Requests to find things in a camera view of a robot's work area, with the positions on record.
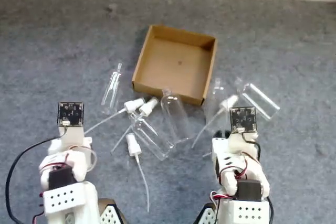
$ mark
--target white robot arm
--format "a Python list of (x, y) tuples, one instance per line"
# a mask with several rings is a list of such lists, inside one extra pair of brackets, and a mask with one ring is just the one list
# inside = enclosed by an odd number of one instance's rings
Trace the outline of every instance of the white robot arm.
[(223, 137), (219, 131), (212, 138), (212, 161), (220, 189), (211, 192), (214, 204), (206, 205), (194, 223), (271, 224), (270, 186), (259, 162), (255, 108), (231, 108), (230, 117), (230, 135)]
[(96, 188), (85, 181), (97, 156), (91, 147), (92, 138), (84, 136), (82, 115), (82, 103), (59, 104), (62, 137), (52, 141), (49, 155), (39, 166), (44, 214), (48, 224), (124, 224), (115, 204), (105, 206), (100, 214)]

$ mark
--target clear plastic bottle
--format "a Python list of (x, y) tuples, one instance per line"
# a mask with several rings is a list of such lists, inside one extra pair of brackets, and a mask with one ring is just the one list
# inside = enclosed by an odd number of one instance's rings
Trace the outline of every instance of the clear plastic bottle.
[(205, 123), (208, 125), (205, 130), (214, 134), (218, 130), (229, 130), (227, 128), (228, 116), (223, 113), (218, 115), (215, 119), (213, 117), (216, 115), (220, 109), (220, 103), (227, 98), (227, 90), (224, 87), (224, 83), (220, 77), (215, 78), (215, 83), (210, 87), (207, 98), (202, 106)]
[(165, 122), (170, 128), (173, 144), (190, 139), (192, 131), (180, 96), (169, 89), (164, 89), (162, 92), (161, 108)]
[(280, 110), (280, 107), (253, 83), (245, 83), (242, 79), (237, 78), (235, 86), (239, 95), (242, 96), (248, 104), (256, 107), (257, 112), (267, 121), (270, 121)]
[(115, 114), (118, 109), (121, 68), (122, 63), (119, 63), (117, 70), (111, 74), (109, 83), (106, 86), (104, 96), (101, 100), (102, 111), (107, 115)]
[(167, 139), (163, 138), (158, 130), (154, 129), (143, 117), (136, 113), (130, 115), (132, 130), (145, 146), (159, 159), (164, 160), (174, 147)]

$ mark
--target plastic tube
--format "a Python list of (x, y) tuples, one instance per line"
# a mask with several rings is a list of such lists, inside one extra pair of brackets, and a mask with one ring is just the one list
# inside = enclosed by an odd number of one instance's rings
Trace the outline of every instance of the plastic tube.
[(223, 112), (225, 111), (225, 108), (220, 109), (212, 118), (211, 120), (201, 129), (201, 131), (199, 132), (199, 134), (197, 135), (196, 139), (193, 142), (193, 145), (191, 146), (191, 149), (193, 149), (198, 141), (198, 139), (200, 139), (200, 136), (202, 135), (202, 133), (205, 131), (205, 129)]
[(116, 115), (119, 115), (119, 114), (121, 114), (121, 113), (123, 113), (123, 112), (125, 112), (125, 111), (126, 111), (126, 109), (119, 110), (117, 113), (115, 113), (115, 114), (109, 116), (108, 118), (106, 118), (106, 119), (100, 121), (99, 123), (97, 123), (97, 124), (95, 124), (94, 126), (92, 126), (90, 129), (88, 129), (87, 131), (85, 131), (85, 132), (84, 132), (84, 135), (86, 135), (87, 133), (89, 133), (90, 131), (92, 131), (92, 130), (95, 129), (96, 127), (98, 127), (100, 124), (102, 124), (102, 123), (104, 123), (104, 122), (106, 122), (106, 121), (112, 119), (112, 118), (115, 117)]
[(130, 131), (130, 129), (132, 128), (131, 124), (124, 132), (124, 134), (122, 134), (122, 136), (119, 138), (119, 140), (117, 141), (117, 143), (114, 145), (114, 147), (111, 150), (111, 154), (114, 152), (114, 150), (118, 147), (118, 145), (121, 143), (121, 141), (124, 139), (124, 137), (126, 136), (126, 134)]
[(145, 178), (145, 174), (142, 171), (142, 168), (141, 168), (141, 165), (140, 165), (140, 161), (139, 161), (139, 157), (137, 155), (135, 156), (135, 159), (136, 159), (136, 163), (138, 164), (138, 167), (139, 167), (139, 170), (140, 170), (143, 182), (145, 184), (146, 195), (147, 195), (147, 212), (149, 212), (149, 189), (148, 189), (148, 184), (147, 184), (147, 181), (146, 181), (146, 178)]

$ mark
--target glass vial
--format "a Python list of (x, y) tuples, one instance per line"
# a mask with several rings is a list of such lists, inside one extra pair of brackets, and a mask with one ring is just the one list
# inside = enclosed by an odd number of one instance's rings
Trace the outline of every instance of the glass vial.
[(164, 89), (162, 92), (161, 108), (165, 122), (170, 128), (173, 144), (190, 139), (192, 131), (180, 96), (169, 89)]
[(174, 147), (172, 143), (163, 138), (144, 118), (133, 113), (131, 115), (132, 130), (145, 146), (159, 159), (164, 160)]
[(115, 114), (118, 110), (121, 68), (122, 63), (119, 63), (117, 70), (111, 74), (104, 96), (101, 100), (102, 111), (107, 115)]

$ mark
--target black wire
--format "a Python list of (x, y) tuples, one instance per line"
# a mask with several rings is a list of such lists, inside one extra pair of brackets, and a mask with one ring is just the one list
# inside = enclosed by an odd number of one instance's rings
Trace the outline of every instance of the black wire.
[(215, 218), (215, 223), (214, 224), (216, 224), (217, 221), (218, 221), (217, 217), (218, 217), (220, 203), (221, 203), (221, 199), (218, 200), (217, 213), (216, 213), (216, 218)]
[(269, 208), (271, 210), (271, 216), (269, 217), (269, 224), (272, 224), (273, 223), (273, 218), (274, 218), (274, 208), (273, 208), (273, 204), (272, 204), (272, 201), (269, 198), (269, 196), (266, 197), (266, 199), (268, 200)]
[(31, 221), (32, 222), (31, 224), (34, 224), (34, 221), (36, 220), (36, 218), (39, 217), (39, 216), (41, 216), (42, 214), (44, 214), (44, 211), (41, 212), (41, 213), (39, 213), (39, 214), (37, 214), (37, 215), (34, 215), (33, 220)]
[(257, 157), (257, 159), (258, 159), (258, 161), (260, 161), (260, 155), (261, 155), (261, 146), (260, 146), (260, 144), (257, 143), (257, 142), (254, 142), (254, 141), (247, 141), (245, 139), (245, 137), (244, 137), (244, 134), (242, 133), (241, 135), (242, 135), (242, 137), (243, 137), (243, 139), (244, 139), (244, 141), (246, 143), (248, 143), (248, 144), (254, 144), (254, 145), (256, 145), (258, 147), (258, 157)]
[[(67, 132), (68, 128), (65, 127), (64, 129), (64, 134), (62, 136), (65, 135), (65, 133)], [(6, 180), (6, 187), (5, 187), (5, 198), (6, 198), (6, 208), (7, 208), (7, 212), (8, 212), (8, 215), (9, 217), (12, 219), (12, 221), (14, 221), (16, 224), (24, 224), (22, 221), (18, 220), (12, 213), (12, 209), (10, 208), (10, 200), (9, 200), (9, 185), (11, 183), (10, 179), (12, 178), (12, 174), (13, 174), (13, 171), (14, 171), (14, 168), (16, 166), (16, 164), (19, 162), (20, 158), (23, 156), (23, 154), (25, 154), (26, 152), (30, 151), (32, 148), (40, 145), (40, 144), (44, 144), (44, 143), (47, 143), (51, 140), (54, 140), (54, 139), (57, 139), (57, 138), (60, 138), (62, 136), (56, 136), (56, 137), (52, 137), (52, 138), (49, 138), (49, 139), (46, 139), (46, 140), (43, 140), (39, 143), (36, 143), (36, 144), (33, 144), (32, 146), (26, 148), (23, 152), (21, 152), (16, 158), (15, 160), (13, 161), (12, 163), (12, 166), (10, 167), (9, 169), (9, 172), (8, 172), (8, 175), (7, 175), (7, 180)]]
[[(258, 147), (258, 161), (260, 161), (260, 154), (261, 154), (261, 146), (260, 146), (260, 144), (257, 143), (257, 142), (254, 142), (254, 141), (247, 141), (245, 139), (245, 137), (244, 137), (244, 134), (242, 133), (241, 135), (242, 135), (242, 137), (243, 137), (243, 139), (244, 139), (244, 141), (246, 143), (254, 144), (254, 145), (256, 145)], [(269, 197), (266, 197), (266, 199), (268, 200), (269, 208), (270, 208), (270, 211), (271, 211), (271, 215), (269, 217), (269, 224), (272, 224), (273, 223), (273, 218), (274, 218), (274, 208), (273, 208), (273, 204), (272, 204), (271, 199)]]

